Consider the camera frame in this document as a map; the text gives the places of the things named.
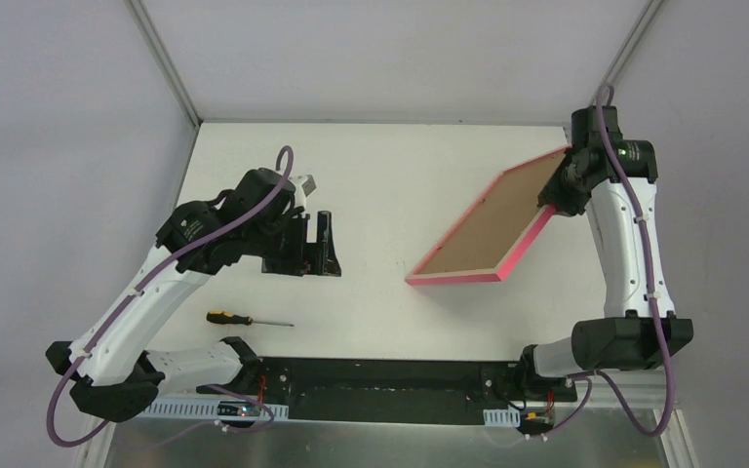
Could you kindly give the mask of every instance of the white wall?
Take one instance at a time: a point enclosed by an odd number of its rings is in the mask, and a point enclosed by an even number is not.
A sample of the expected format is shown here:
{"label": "white wall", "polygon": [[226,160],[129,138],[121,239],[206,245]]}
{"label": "white wall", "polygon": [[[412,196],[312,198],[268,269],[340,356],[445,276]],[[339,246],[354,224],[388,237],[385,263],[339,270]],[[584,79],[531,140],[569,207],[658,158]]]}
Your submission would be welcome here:
{"label": "white wall", "polygon": [[144,3],[205,119],[543,124],[587,103],[645,0]]}
{"label": "white wall", "polygon": [[749,2],[671,1],[617,85],[659,162],[662,261],[695,338],[675,359],[702,466],[749,466]]}
{"label": "white wall", "polygon": [[0,1],[0,467],[72,463],[45,434],[44,351],[131,278],[192,135],[124,2]]}

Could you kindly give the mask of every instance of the perforated metal strip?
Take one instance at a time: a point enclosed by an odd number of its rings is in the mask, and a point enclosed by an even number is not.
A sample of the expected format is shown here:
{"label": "perforated metal strip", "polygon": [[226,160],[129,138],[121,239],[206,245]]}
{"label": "perforated metal strip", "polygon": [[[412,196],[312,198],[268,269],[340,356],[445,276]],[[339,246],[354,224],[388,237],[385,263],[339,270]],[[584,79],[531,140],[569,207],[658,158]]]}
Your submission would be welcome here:
{"label": "perforated metal strip", "polygon": [[518,427],[521,425],[521,414],[517,409],[484,409],[484,425],[490,427]]}

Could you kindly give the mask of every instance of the white table surface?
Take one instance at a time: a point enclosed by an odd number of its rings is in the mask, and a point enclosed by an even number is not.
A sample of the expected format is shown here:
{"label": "white table surface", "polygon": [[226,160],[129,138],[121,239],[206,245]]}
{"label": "white table surface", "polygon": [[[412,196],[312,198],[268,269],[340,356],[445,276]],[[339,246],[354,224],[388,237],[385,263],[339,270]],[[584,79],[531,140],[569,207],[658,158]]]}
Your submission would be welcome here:
{"label": "white table surface", "polygon": [[[179,202],[273,168],[284,144],[295,151],[293,174],[317,182],[307,210],[334,214],[342,278],[264,275],[258,258],[243,258],[188,298],[151,349],[241,335],[260,356],[514,360],[527,344],[601,317],[604,279],[583,216],[550,220],[502,283],[404,281],[498,172],[565,144],[561,128],[204,124]],[[214,326],[210,309],[296,327]]]}

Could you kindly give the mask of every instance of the white panel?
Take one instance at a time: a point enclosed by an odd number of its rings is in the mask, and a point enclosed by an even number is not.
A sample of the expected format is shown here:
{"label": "white panel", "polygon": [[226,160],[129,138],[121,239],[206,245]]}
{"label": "white panel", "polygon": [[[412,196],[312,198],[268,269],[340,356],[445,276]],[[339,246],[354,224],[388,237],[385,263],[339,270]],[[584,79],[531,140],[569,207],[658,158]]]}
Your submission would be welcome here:
{"label": "white panel", "polygon": [[[342,278],[223,268],[177,310],[151,349],[242,335],[264,356],[517,359],[525,345],[602,317],[604,280],[587,220],[556,217],[503,283],[413,288],[414,265],[503,169],[563,145],[561,128],[204,124],[180,201],[209,200],[290,144],[312,174],[309,211],[334,214]],[[212,309],[294,323],[222,327]]]}
{"label": "white panel", "polygon": [[45,349],[142,263],[192,136],[123,2],[0,1],[0,467],[72,462],[44,430],[59,378]]}
{"label": "white panel", "polygon": [[678,397],[702,466],[749,466],[749,2],[668,2],[646,40],[614,103],[656,148]]}
{"label": "white panel", "polygon": [[146,1],[206,119],[566,122],[642,0]]}

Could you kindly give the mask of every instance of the black motor joint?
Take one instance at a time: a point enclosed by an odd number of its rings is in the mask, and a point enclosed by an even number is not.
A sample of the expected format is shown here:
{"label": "black motor joint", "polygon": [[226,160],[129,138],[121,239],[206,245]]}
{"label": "black motor joint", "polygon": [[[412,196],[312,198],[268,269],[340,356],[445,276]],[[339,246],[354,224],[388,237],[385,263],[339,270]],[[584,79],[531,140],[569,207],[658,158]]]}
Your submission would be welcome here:
{"label": "black motor joint", "polygon": [[[235,189],[223,190],[210,202],[194,201],[178,206],[157,232],[157,247],[164,245],[175,253],[217,231],[256,206],[280,178],[265,168],[251,170]],[[340,276],[342,270],[335,254],[332,214],[317,213],[317,241],[309,243],[310,215],[295,206],[295,198],[296,188],[288,180],[258,214],[211,243],[180,257],[177,271],[215,275],[223,266],[249,255],[263,259],[263,273]]]}

